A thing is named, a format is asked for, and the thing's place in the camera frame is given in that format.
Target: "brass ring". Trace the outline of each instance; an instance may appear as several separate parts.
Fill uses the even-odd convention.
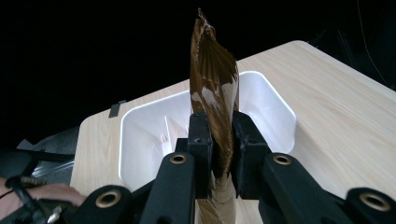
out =
[[[274,161],[276,161],[277,163],[279,163],[281,165],[290,165],[291,164],[291,159],[289,159],[286,156],[282,156],[282,155],[274,156]]]
[[[105,197],[110,196],[113,197],[112,200],[104,200]],[[108,208],[119,202],[121,199],[121,193],[119,190],[113,189],[109,190],[103,194],[101,194],[97,199],[96,199],[96,206],[100,208]]]
[[[187,157],[181,154],[177,154],[171,157],[170,161],[174,164],[181,164],[187,160]]]
[[[386,212],[390,210],[390,204],[382,197],[373,193],[362,193],[359,195],[359,198],[364,204],[378,211]]]

